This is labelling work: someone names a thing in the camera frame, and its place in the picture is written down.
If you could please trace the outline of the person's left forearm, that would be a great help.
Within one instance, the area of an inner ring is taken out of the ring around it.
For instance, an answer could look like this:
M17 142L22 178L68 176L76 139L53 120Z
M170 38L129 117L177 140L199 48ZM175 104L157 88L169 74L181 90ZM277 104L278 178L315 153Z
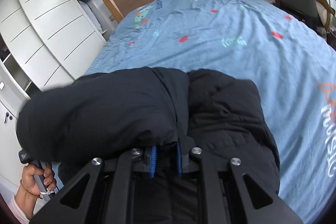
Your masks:
M21 185L11 199L9 209L20 223L29 223L34 216L35 205L39 198L40 190L37 186L26 189Z

